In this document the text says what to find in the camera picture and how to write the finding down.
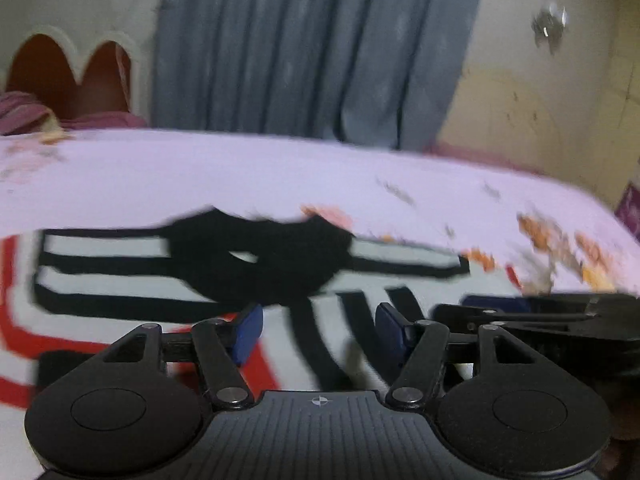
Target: curtain fold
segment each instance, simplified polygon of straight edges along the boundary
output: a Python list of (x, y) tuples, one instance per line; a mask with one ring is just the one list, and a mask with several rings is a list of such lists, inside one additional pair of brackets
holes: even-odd
[(153, 126), (421, 150), (479, 0), (162, 0)]

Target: wall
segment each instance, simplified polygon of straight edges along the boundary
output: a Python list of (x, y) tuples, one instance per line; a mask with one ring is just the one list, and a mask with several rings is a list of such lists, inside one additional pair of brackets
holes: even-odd
[(131, 105), (148, 117), (155, 10), (160, 0), (0, 0), (0, 84), (14, 53), (34, 32), (55, 39), (77, 83), (95, 48), (119, 43), (131, 59)]
[[(536, 47), (531, 30), (547, 1), (481, 0), (466, 58), (476, 90), (461, 83), (463, 95), (456, 96), (443, 138), (523, 157), (516, 161), (571, 180), (572, 153), (586, 137), (606, 79), (616, 0), (555, 0), (567, 8), (570, 23), (553, 57), (546, 46)], [(524, 99), (514, 100), (514, 92)], [(548, 120), (540, 124), (534, 113)], [(489, 133), (478, 139), (478, 131)], [(559, 160), (548, 161), (555, 152)]]
[(606, 88), (578, 156), (580, 183), (615, 207), (640, 157), (640, 0), (619, 2)]

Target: black stripe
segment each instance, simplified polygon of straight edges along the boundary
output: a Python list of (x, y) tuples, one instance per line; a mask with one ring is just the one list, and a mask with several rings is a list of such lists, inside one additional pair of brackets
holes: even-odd
[(385, 347), (376, 332), (367, 298), (362, 292), (344, 292), (338, 294), (338, 297), (342, 301), (351, 333), (367, 361), (385, 383), (393, 383), (398, 378), (400, 369), (386, 355)]
[(408, 321), (412, 323), (419, 319), (424, 319), (420, 303), (415, 299), (414, 294), (405, 286), (399, 288), (387, 288), (386, 293), (389, 295), (391, 303)]
[(417, 276), (420, 278), (436, 278), (444, 280), (469, 273), (469, 262), (460, 256), (460, 264), (453, 267), (433, 267), (425, 264), (398, 264), (368, 260), (354, 256), (348, 268), (356, 272), (372, 272), (375, 274), (389, 274), (391, 276)]
[(309, 298), (287, 305), (290, 329), (296, 345), (318, 378), (318, 385), (324, 391), (353, 390), (353, 383), (338, 366), (322, 341), (316, 325), (314, 308)]
[(97, 294), (59, 294), (38, 283), (33, 283), (33, 294), (36, 304), (47, 312), (78, 317), (191, 324), (209, 317), (238, 312), (241, 309), (229, 303), (201, 303)]
[(168, 258), (137, 256), (68, 256), (40, 253), (39, 266), (54, 267), (64, 274), (111, 276), (170, 276)]
[(74, 236), (79, 238), (149, 238), (159, 236), (161, 228), (142, 229), (45, 229), (45, 236)]

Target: black face mask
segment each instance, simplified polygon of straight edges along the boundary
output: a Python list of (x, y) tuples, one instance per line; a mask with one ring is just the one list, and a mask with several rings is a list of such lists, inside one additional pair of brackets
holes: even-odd
[[(283, 224), (217, 209), (161, 229), (170, 272), (203, 296), (225, 303), (289, 303), (305, 298), (350, 262), (353, 235), (313, 216)], [(232, 253), (250, 253), (255, 262)]]

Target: striped fabric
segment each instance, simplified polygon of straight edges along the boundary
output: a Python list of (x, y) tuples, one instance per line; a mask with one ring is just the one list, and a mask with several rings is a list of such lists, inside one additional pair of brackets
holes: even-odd
[[(176, 332), (238, 310), (170, 276), (166, 241), (154, 230), (32, 232), (5, 239), (2, 254), (0, 401), (17, 406), (27, 402), (31, 360), (40, 352), (95, 352), (142, 322)], [(470, 292), (513, 291), (503, 272), (485, 274), (456, 254), (354, 238), (350, 264), (321, 290), (265, 307), (264, 330), (245, 378), (254, 392), (384, 391), (397, 371), (374, 330), (380, 302), (416, 320), (433, 305), (457, 303)]]

